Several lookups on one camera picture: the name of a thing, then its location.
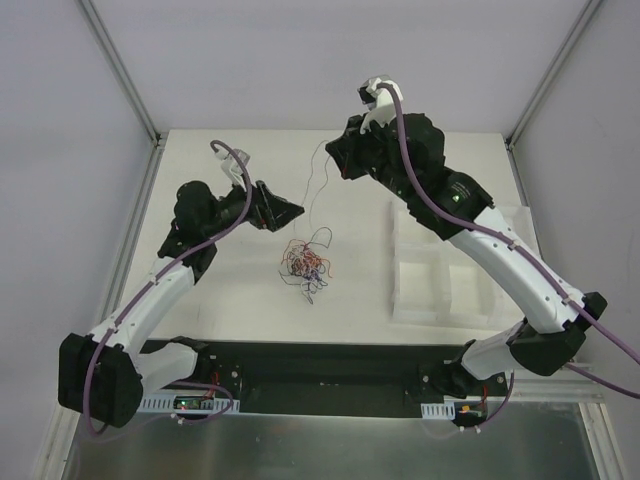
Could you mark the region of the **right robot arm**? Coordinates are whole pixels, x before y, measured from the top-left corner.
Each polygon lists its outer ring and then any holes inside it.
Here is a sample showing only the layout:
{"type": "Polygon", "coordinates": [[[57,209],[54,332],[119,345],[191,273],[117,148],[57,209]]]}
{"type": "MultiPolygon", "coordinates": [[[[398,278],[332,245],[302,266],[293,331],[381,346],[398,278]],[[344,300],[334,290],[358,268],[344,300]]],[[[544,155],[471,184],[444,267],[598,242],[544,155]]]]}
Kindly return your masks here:
{"type": "Polygon", "coordinates": [[[418,224],[474,260],[516,303],[523,320],[484,340],[467,342],[432,370],[433,389],[464,398],[489,377],[522,367],[550,376],[578,353],[591,323],[607,307],[598,292],[571,287],[515,233],[492,197],[471,176],[445,164],[445,134],[424,114],[404,124],[348,119],[325,150],[342,178],[369,176],[395,194],[418,224]]]}

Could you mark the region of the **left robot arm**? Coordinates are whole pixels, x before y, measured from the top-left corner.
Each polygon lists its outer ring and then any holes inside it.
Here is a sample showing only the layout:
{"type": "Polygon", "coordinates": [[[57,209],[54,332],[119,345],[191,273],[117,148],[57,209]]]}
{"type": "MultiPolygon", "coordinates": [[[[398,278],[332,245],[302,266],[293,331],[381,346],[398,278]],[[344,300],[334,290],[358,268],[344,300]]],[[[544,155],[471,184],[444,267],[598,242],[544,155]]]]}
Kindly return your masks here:
{"type": "Polygon", "coordinates": [[[204,387],[211,377],[205,344],[186,337],[146,353],[143,347],[169,310],[213,262],[217,240],[242,223],[277,232],[304,212],[257,181],[216,197],[206,183],[190,181],[176,193],[174,217],[138,292],[88,334],[69,334],[58,357],[57,400],[107,426],[121,428],[145,396],[174,382],[204,387]]]}

